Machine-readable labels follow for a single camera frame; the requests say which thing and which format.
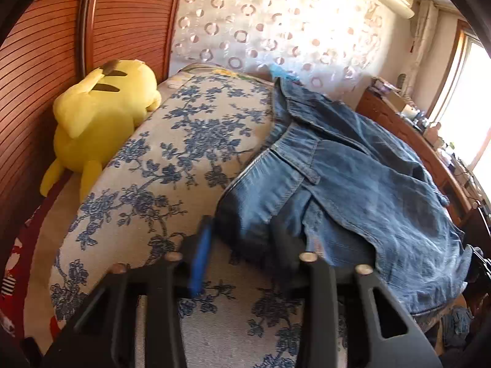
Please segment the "blue denim jeans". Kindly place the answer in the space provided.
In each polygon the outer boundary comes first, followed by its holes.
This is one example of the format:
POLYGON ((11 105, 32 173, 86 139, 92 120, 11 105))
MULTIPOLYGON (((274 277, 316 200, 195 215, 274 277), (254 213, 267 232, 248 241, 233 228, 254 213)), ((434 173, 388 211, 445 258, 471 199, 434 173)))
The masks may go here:
POLYGON ((278 258, 274 237, 299 238, 336 267, 369 264, 413 316, 463 290, 472 252, 417 154, 342 102, 286 79, 274 124, 215 213, 239 255, 278 258))

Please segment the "blue floral bed sheet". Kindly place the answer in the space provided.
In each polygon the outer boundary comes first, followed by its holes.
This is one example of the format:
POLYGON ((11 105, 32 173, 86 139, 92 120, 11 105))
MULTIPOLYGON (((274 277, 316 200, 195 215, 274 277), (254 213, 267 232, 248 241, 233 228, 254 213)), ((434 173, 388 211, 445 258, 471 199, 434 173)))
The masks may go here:
MULTIPOLYGON (((115 263, 156 262, 192 236, 261 147, 272 84, 180 72, 162 103, 107 165, 56 254, 50 296, 56 329, 115 263)), ((191 367, 293 367, 302 304, 216 243, 200 295, 178 302, 191 367)))

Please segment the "long wooden cabinet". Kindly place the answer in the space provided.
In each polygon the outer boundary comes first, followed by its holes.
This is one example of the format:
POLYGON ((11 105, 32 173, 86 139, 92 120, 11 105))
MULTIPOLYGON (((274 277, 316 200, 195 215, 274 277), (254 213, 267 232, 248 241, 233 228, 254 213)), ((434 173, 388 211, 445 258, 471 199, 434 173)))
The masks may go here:
POLYGON ((455 224, 463 227, 473 209, 470 200, 426 139, 369 87, 361 96, 356 111, 386 128, 415 151, 439 190, 449 199, 447 210, 450 217, 455 224))

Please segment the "yellow plush toy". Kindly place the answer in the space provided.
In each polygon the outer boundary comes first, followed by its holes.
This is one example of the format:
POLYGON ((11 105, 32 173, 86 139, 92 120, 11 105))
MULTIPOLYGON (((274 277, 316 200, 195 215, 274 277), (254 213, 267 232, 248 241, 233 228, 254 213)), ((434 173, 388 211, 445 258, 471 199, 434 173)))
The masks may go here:
POLYGON ((79 199, 147 115, 161 104, 154 71, 140 60, 114 60, 92 70, 53 102, 55 160, 42 178, 46 197, 65 170, 82 175, 79 199))

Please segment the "white plastic jug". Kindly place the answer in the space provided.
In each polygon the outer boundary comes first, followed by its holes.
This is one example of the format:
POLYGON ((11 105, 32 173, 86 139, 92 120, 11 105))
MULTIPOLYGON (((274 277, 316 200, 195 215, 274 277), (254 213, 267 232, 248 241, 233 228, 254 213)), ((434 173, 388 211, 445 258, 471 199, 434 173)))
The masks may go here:
POLYGON ((429 144, 435 146, 439 141, 439 130, 441 128, 441 123, 436 122, 429 125, 423 133, 423 138, 426 139, 429 144))

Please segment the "cardboard box on cabinet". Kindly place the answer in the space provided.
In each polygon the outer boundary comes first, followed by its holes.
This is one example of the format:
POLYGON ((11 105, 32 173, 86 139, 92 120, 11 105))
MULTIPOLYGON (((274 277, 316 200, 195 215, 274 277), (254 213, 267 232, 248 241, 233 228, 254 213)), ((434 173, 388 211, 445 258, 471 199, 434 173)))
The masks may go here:
POLYGON ((392 91, 385 96, 385 99, 397 112, 402 112, 407 105, 402 96, 392 91))

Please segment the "cardboard box with blue cloth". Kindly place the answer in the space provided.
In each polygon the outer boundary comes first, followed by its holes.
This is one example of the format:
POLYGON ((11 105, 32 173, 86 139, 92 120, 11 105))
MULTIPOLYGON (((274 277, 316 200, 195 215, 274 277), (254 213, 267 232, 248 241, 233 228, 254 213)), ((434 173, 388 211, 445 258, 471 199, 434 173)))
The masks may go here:
POLYGON ((277 79, 285 79, 296 84, 301 83, 299 76, 291 71, 286 71, 279 65, 271 64, 269 66, 269 71, 272 82, 275 82, 277 79))

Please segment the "colourful floral blanket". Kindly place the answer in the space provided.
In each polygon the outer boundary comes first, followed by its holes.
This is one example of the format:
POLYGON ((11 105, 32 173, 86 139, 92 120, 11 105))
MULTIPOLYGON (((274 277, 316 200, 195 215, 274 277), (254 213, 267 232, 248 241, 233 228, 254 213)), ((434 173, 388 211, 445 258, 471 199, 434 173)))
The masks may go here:
POLYGON ((260 82, 263 84, 271 84, 272 83, 272 80, 263 79, 261 77, 252 76, 250 74, 245 74, 245 73, 240 72, 240 71, 234 71, 234 70, 227 69, 227 68, 224 68, 221 66, 208 65, 208 64, 204 64, 204 63, 189 64, 189 65, 179 69, 178 72, 187 72, 187 73, 191 73, 191 74, 213 73, 213 74, 221 74, 224 76, 239 77, 242 79, 260 82))

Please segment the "wooden louvered wardrobe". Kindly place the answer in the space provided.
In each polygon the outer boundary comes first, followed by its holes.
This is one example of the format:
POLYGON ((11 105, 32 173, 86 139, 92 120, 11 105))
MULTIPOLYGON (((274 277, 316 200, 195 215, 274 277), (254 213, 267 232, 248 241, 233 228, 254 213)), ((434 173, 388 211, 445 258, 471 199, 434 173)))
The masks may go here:
POLYGON ((177 0, 1 0, 1 246, 39 205, 54 99, 112 59, 168 75, 177 0))

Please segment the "white circle-pattern curtain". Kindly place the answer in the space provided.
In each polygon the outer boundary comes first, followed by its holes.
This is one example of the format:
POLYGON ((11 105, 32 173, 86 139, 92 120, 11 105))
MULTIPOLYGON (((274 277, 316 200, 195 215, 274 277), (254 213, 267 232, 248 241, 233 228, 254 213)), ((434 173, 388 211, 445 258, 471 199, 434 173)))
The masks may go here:
POLYGON ((395 19, 377 0, 180 0, 170 69, 198 62, 268 77, 276 64, 351 101, 382 68, 395 19))

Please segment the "window with wooden frame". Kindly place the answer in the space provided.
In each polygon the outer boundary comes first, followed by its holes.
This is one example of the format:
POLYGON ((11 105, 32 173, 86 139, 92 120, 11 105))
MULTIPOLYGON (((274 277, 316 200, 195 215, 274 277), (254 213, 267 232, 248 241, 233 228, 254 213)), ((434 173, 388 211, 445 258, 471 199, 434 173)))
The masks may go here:
POLYGON ((490 192, 490 55, 477 35, 459 21, 449 68, 430 114, 439 136, 462 166, 490 192))

